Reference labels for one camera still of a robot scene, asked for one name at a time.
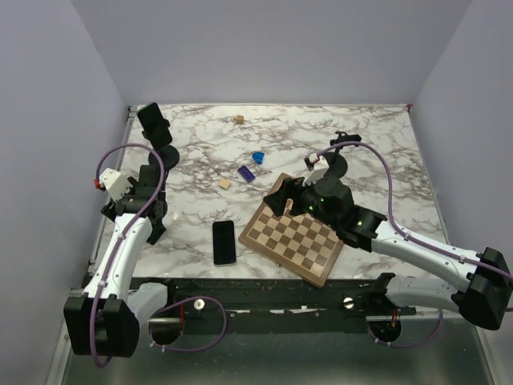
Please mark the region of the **black phone from stand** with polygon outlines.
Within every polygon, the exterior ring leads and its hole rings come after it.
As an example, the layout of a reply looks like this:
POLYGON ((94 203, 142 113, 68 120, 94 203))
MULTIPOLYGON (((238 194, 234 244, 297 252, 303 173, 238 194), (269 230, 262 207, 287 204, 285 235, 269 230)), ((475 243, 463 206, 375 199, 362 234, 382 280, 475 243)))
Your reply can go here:
POLYGON ((213 263, 215 266, 236 263, 236 237, 233 221, 216 221, 212 224, 213 263))

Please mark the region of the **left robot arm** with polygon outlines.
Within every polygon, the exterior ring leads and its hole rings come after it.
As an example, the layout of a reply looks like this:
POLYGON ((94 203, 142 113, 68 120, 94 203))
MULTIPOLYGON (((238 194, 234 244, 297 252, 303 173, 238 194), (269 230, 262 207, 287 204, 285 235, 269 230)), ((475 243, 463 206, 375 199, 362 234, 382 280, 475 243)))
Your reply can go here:
POLYGON ((167 317, 177 309, 176 295, 159 284, 144 285, 129 296, 143 246, 154 245, 165 231, 165 176, 160 166, 146 164, 137 179, 107 168, 95 182, 111 199, 103 212, 113 220, 114 230, 83 293, 69 297, 63 309, 76 355, 128 358, 151 312, 167 317))

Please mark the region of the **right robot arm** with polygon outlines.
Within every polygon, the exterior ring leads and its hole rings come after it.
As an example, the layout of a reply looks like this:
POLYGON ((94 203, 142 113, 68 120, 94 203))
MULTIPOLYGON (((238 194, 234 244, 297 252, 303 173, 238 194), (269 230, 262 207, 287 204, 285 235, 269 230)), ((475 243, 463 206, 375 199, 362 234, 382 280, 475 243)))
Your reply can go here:
POLYGON ((501 327, 512 295, 512 276, 498 250, 487 247, 477 252, 421 237, 383 214, 356 205, 350 188, 331 176, 315 184, 288 177, 263 202, 277 217, 287 211, 292 216, 309 214, 349 247, 395 257, 432 275, 391 274, 384 286, 369 294, 374 312, 423 306, 456 312, 486 330, 501 327))

